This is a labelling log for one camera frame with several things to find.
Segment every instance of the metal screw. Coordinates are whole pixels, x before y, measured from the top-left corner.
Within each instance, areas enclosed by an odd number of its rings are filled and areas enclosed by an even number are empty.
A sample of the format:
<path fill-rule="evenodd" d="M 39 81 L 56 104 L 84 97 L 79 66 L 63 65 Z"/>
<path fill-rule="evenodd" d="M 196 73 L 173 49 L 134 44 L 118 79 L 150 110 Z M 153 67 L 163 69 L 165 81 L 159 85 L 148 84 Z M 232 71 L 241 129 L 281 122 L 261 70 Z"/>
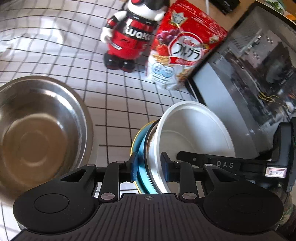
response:
<path fill-rule="evenodd" d="M 113 193 L 106 192 L 101 195 L 101 198 L 103 200 L 111 200 L 111 199 L 115 198 L 115 195 Z"/>
<path fill-rule="evenodd" d="M 187 200 L 193 200 L 193 199 L 196 199 L 196 194 L 195 193 L 192 193 L 192 192 L 186 192 L 182 195 L 182 197 L 184 199 L 187 199 Z"/>

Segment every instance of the figurine foot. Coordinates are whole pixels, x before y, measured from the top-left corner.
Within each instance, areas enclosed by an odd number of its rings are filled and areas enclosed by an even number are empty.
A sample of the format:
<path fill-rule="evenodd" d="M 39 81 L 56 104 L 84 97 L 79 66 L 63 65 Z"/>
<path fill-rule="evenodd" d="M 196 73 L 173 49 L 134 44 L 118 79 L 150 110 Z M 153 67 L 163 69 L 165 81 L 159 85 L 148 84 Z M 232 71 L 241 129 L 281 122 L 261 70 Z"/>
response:
<path fill-rule="evenodd" d="M 135 65 L 135 61 L 134 60 L 128 60 L 128 59 L 125 59 L 123 60 L 123 63 L 122 63 L 122 67 L 121 69 L 125 72 L 133 72 L 133 70 L 135 69 L 136 65 Z"/>
<path fill-rule="evenodd" d="M 104 63 L 108 69 L 117 70 L 121 66 L 121 59 L 115 55 L 105 53 Z"/>

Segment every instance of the stainless steel bowl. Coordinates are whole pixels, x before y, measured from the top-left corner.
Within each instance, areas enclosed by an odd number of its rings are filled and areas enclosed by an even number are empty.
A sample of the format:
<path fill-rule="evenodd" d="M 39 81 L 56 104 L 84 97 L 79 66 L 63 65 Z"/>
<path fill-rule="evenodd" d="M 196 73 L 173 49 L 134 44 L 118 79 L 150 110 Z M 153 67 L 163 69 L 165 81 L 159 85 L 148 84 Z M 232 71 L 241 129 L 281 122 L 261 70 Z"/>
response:
<path fill-rule="evenodd" d="M 0 195 L 24 191 L 86 164 L 93 127 L 80 96 L 44 76 L 0 87 Z"/>

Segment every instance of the cereal bag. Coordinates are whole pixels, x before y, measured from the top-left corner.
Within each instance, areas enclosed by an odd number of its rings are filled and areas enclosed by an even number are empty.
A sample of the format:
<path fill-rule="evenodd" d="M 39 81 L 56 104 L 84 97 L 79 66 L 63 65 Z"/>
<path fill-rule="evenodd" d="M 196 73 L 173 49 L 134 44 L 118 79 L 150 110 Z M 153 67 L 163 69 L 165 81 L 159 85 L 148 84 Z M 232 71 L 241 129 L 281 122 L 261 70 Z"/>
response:
<path fill-rule="evenodd" d="M 203 56 L 227 35 L 211 17 L 177 0 L 164 17 L 151 47 L 147 78 L 163 89 L 177 89 Z"/>

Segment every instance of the yellow rim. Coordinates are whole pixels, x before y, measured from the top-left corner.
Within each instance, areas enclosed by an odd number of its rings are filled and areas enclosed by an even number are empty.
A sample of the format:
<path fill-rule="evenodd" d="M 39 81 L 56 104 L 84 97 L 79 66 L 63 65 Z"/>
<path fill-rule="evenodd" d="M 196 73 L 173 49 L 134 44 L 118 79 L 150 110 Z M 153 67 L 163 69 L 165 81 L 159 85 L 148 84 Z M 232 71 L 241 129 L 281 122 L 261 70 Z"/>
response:
<path fill-rule="evenodd" d="M 137 139 L 137 137 L 138 137 L 138 135 L 139 135 L 139 133 L 147 126 L 147 125 L 150 125 L 150 124 L 152 124 L 152 123 L 154 123 L 155 121 L 151 121 L 151 122 L 149 122 L 148 124 L 146 124 L 145 126 L 143 126 L 142 128 L 141 128 L 141 130 L 139 130 L 138 131 L 138 133 L 136 134 L 136 136 L 135 136 L 135 138 L 134 138 L 134 140 L 133 140 L 133 143 L 132 143 L 132 145 L 131 145 L 131 152 L 130 152 L 130 156 L 132 155 L 132 153 L 133 153 L 133 146 L 134 146 L 134 144 L 135 144 L 135 140 Z M 134 182 L 134 184 L 136 185 L 136 187 L 137 187 L 137 189 L 138 189 L 138 192 L 139 193 L 141 193 L 141 191 L 140 191 L 140 189 L 139 189 L 139 187 L 138 187 L 138 185 L 137 185 L 137 183 L 136 182 Z"/>

